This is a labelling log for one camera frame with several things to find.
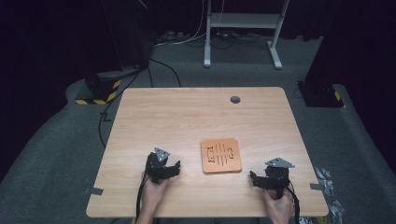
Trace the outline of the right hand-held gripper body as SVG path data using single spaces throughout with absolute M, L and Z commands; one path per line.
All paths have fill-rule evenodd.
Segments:
M 283 190 L 290 185 L 290 168 L 295 165 L 289 161 L 281 158 L 274 158 L 265 163 L 265 173 L 267 177 L 266 189 L 273 189 L 276 192 L 276 197 L 283 196 Z

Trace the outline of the orange wooden mat with cutouts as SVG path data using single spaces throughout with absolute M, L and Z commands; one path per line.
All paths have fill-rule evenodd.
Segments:
M 239 173 L 242 162 L 237 140 L 208 139 L 201 143 L 203 171 L 206 174 Z

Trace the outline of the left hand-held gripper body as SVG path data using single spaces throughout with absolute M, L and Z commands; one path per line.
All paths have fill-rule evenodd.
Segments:
M 161 180 L 168 179 L 169 174 L 174 172 L 170 167 L 166 166 L 169 155 L 169 152 L 159 147 L 155 147 L 154 152 L 151 152 L 148 155 L 146 161 L 146 177 L 151 178 L 151 180 L 156 184 L 159 184 Z

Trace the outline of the person's right hand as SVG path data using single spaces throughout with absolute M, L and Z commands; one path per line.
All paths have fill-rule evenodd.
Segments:
M 291 194 L 285 189 L 280 199 L 273 199 L 267 189 L 263 190 L 263 200 L 268 217 L 273 224 L 289 224 L 294 216 L 294 204 Z

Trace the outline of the crumpled clear plastic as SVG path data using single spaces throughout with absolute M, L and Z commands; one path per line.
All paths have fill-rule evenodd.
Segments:
M 335 200 L 329 205 L 330 209 L 330 223 L 331 224 L 343 224 L 343 214 L 345 213 L 345 208 L 340 204 L 338 200 Z
M 318 178 L 318 184 L 321 184 L 324 186 L 325 190 L 322 192 L 326 194 L 327 196 L 333 196 L 334 195 L 334 187 L 333 187 L 333 182 L 331 178 L 331 173 L 327 171 L 324 168 L 319 168 L 315 167 L 314 171 L 317 175 Z

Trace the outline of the power strip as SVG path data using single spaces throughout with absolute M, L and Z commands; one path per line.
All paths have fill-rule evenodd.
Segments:
M 158 44 L 167 42 L 179 42 L 182 41 L 184 38 L 185 36 L 182 32 L 166 31 L 156 39 L 156 42 Z

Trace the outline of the black device at right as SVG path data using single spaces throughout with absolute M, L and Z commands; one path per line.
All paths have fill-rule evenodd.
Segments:
M 297 86 L 308 107 L 344 107 L 341 95 L 333 86 L 320 87 L 305 81 L 298 81 Z

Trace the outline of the black stand base striped edge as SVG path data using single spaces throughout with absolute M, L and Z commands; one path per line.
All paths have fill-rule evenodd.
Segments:
M 119 78 L 102 80 L 94 72 L 84 76 L 84 85 L 75 98 L 78 105 L 106 105 L 115 100 Z

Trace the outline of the white metal stand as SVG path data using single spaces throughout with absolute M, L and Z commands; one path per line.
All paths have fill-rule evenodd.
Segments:
M 278 14 L 254 13 L 224 13 L 212 11 L 212 0 L 207 0 L 204 67 L 211 65 L 211 29 L 212 28 L 244 28 L 244 29 L 272 29 L 274 34 L 267 42 L 273 64 L 276 69 L 283 68 L 282 62 L 276 51 L 276 44 L 286 17 L 290 0 L 283 0 L 283 5 Z

